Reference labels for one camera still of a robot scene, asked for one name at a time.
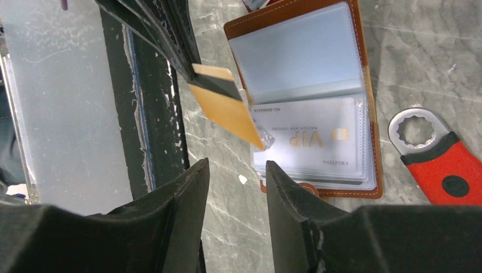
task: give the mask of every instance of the red wrench handle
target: red wrench handle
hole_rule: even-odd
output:
[[[454,132],[432,149],[401,159],[432,204],[482,205],[482,163]]]

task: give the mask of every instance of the marble surface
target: marble surface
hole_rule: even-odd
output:
[[[385,190],[378,200],[330,202],[350,211],[363,204],[428,204],[388,140],[388,122],[407,107],[428,107],[482,158],[482,1],[360,0],[360,5]],[[190,13],[203,63],[236,74],[222,27],[246,13],[241,0],[191,0]],[[273,272],[266,199],[249,164],[249,145],[207,120],[185,82],[180,88],[191,162],[210,159],[202,233],[208,272]],[[245,184],[239,175],[247,178]]]

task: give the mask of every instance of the vip card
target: vip card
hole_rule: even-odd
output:
[[[253,166],[274,160],[287,172],[356,172],[355,112],[351,97],[252,106],[256,126],[271,137],[269,148],[253,153]]]

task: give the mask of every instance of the brown leather cover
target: brown leather cover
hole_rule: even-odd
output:
[[[363,68],[365,87],[367,90],[369,115],[371,120],[371,131],[373,141],[373,153],[375,154],[376,178],[377,186],[371,191],[346,191],[346,190],[332,190],[319,189],[318,193],[322,197],[356,197],[356,198],[380,198],[383,194],[382,180],[381,180],[381,155],[380,155],[380,141],[378,124],[376,119],[375,99],[370,80],[368,68],[368,56],[365,48],[365,41],[363,37],[362,20],[358,0],[282,0],[280,2],[269,5],[263,9],[249,13],[238,19],[227,22],[224,26],[226,37],[228,40],[243,36],[250,32],[272,26],[274,24],[283,22],[285,20],[322,9],[327,6],[334,5],[339,2],[346,2],[350,7],[351,16],[353,18],[353,27],[355,29],[356,41],[358,44],[358,51],[360,53],[361,65]],[[243,75],[240,74],[243,87],[246,89],[243,81]],[[265,192],[265,187],[262,181],[260,182],[261,190]]]

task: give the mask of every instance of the metal wrench head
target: metal wrench head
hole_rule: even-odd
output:
[[[432,138],[425,144],[415,146],[407,144],[400,139],[398,128],[404,120],[411,117],[424,118],[431,123],[434,132]],[[388,125],[388,138],[401,155],[417,154],[419,152],[428,151],[437,145],[437,143],[440,142],[440,139],[448,133],[450,133],[450,130],[437,114],[421,107],[408,108],[399,112],[392,118]]]

